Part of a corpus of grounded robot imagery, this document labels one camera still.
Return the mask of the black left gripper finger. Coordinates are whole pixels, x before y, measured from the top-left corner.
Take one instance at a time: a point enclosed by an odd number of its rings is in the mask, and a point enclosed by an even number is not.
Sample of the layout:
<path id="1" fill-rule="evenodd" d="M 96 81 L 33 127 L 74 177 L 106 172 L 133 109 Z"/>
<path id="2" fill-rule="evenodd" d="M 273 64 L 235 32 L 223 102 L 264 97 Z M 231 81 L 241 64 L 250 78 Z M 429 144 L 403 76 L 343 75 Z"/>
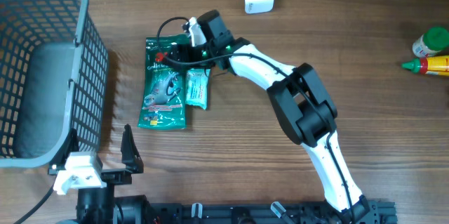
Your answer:
<path id="1" fill-rule="evenodd" d="M 79 151 L 79 141 L 76 129 L 71 129 L 62 144 L 61 148 L 57 151 L 54 158 L 51 160 L 51 170 L 63 170 L 65 163 L 72 152 Z"/>
<path id="2" fill-rule="evenodd" d="M 121 162 L 131 173 L 143 173 L 144 164 L 135 145 L 132 128 L 129 124 L 124 126 L 121 141 Z"/>

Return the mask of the light blue tissue packet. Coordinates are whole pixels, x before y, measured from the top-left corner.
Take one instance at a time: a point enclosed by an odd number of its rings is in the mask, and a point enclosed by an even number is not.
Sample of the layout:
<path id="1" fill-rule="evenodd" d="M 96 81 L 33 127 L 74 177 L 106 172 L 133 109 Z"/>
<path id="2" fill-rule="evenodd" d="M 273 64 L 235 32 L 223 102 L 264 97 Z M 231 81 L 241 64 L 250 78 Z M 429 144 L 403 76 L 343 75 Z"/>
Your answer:
<path id="1" fill-rule="evenodd" d="M 187 71 L 185 98 L 187 105 L 207 109 L 209 76 L 210 69 L 190 69 Z"/>

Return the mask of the green snack bag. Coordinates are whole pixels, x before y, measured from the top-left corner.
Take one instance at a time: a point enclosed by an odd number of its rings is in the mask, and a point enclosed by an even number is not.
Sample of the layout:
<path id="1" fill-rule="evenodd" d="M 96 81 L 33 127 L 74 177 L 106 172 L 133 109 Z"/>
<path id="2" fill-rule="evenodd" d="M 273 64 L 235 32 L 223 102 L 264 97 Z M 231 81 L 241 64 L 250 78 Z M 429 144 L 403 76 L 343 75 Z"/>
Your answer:
<path id="1" fill-rule="evenodd" d="M 138 127 L 152 130 L 186 128 L 185 74 L 164 65 L 171 46 L 186 44 L 183 35 L 148 37 L 145 47 L 145 88 Z"/>

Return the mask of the green lid jar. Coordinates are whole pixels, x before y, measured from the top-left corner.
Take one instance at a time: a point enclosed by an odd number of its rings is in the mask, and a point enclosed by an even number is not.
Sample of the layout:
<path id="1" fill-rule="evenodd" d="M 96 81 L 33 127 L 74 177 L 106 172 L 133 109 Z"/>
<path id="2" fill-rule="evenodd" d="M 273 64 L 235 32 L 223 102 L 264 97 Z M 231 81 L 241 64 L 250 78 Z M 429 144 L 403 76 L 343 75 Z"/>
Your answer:
<path id="1" fill-rule="evenodd" d="M 432 27 L 418 38 L 412 46 L 418 58 L 435 56 L 448 47 L 448 30 L 444 27 Z"/>

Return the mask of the red yellow sauce bottle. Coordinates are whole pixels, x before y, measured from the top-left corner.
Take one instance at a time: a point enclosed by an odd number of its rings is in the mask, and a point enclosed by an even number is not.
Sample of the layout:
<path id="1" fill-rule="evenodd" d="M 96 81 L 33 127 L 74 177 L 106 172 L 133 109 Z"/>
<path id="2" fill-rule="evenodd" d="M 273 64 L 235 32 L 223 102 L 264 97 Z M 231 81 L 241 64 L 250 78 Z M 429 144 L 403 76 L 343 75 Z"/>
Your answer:
<path id="1" fill-rule="evenodd" d="M 448 76 L 449 59 L 447 55 L 429 58 L 416 58 L 401 65 L 405 70 L 415 74 Z"/>

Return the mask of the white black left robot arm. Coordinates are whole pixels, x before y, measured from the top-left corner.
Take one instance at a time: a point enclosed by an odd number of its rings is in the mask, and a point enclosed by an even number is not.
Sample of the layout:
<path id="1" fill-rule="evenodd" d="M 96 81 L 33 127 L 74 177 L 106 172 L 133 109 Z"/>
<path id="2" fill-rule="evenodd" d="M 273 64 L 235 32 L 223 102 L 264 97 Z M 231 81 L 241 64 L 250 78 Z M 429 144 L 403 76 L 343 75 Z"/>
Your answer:
<path id="1" fill-rule="evenodd" d="M 144 195 L 115 197 L 115 187 L 130 185 L 132 175 L 144 172 L 130 125 L 124 126 L 121 140 L 121 169 L 103 169 L 95 150 L 81 151 L 72 130 L 52 160 L 49 173 L 55 175 L 51 192 L 78 193 L 76 218 L 70 223 L 159 223 L 158 213 Z"/>

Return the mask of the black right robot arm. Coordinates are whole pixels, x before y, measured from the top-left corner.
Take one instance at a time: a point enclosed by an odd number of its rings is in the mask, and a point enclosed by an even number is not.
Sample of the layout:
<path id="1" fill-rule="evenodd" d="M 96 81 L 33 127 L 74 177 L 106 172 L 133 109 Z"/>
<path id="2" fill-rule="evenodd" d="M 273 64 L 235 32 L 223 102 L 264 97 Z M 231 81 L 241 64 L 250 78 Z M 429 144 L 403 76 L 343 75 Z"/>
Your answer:
<path id="1" fill-rule="evenodd" d="M 368 200 L 354 182 L 337 134 L 337 108 L 315 69 L 283 64 L 260 52 L 249 40 L 236 39 L 217 10 L 186 19 L 189 44 L 174 45 L 163 63 L 178 69 L 218 66 L 267 92 L 286 136 L 302 146 L 321 180 L 331 217 L 356 223 L 369 212 Z"/>

